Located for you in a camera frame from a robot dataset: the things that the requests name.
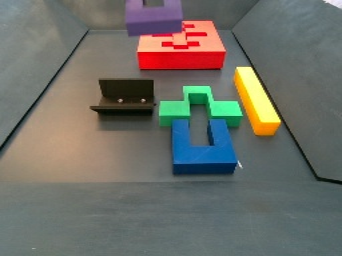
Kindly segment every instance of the yellow bar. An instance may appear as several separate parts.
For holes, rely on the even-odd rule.
[[[234,83],[255,135],[271,136],[281,126],[281,118],[251,67],[238,67]]]

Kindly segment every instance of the hole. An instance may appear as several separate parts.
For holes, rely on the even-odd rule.
[[[183,28],[195,28],[195,25],[194,24],[185,24],[183,23]]]
[[[186,32],[186,36],[207,36],[207,32]]]
[[[163,7],[165,0],[143,0],[143,7]]]

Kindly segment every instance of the red block with holes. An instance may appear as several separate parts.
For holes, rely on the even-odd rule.
[[[225,57],[213,21],[183,21],[182,33],[140,36],[140,69],[221,69]]]

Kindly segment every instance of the green cross-shaped block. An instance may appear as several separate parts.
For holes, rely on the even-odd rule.
[[[171,126],[174,119],[190,119],[190,104],[206,104],[210,119],[225,119],[229,127],[238,127],[242,111],[238,101],[215,101],[210,86],[183,86],[183,101],[161,101],[159,125]]]

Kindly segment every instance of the blue block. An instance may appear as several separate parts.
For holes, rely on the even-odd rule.
[[[173,121],[174,174],[234,173],[238,159],[225,119],[209,121],[210,146],[193,146],[187,119]]]

